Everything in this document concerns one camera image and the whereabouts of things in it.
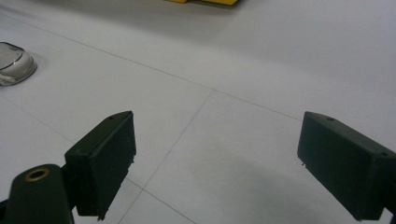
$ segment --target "white tiled floor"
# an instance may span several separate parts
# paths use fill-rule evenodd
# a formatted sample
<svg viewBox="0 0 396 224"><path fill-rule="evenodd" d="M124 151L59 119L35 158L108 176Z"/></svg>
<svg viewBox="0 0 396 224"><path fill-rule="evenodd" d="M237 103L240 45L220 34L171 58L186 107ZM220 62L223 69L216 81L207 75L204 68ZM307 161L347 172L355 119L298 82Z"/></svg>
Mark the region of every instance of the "white tiled floor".
<svg viewBox="0 0 396 224"><path fill-rule="evenodd" d="M135 164L105 223L356 223L298 137L311 110L396 148L394 1L241 1L0 0L0 41L38 62L0 88L0 200L133 110Z"/></svg>

